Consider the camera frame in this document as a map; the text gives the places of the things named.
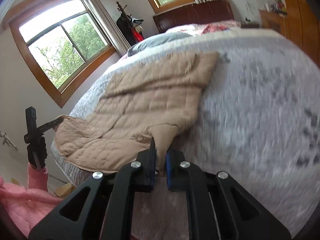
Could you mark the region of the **black gloved left hand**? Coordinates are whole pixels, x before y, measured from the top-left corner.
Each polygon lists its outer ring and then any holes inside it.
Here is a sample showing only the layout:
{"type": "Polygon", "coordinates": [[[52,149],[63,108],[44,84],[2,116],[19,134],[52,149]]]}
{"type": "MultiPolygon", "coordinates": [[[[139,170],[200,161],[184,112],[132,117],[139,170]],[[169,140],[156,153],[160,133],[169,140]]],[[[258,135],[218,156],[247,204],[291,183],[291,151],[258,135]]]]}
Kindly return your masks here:
{"type": "Polygon", "coordinates": [[[35,138],[27,146],[28,161],[38,171],[46,166],[47,149],[43,136],[35,138]]]}

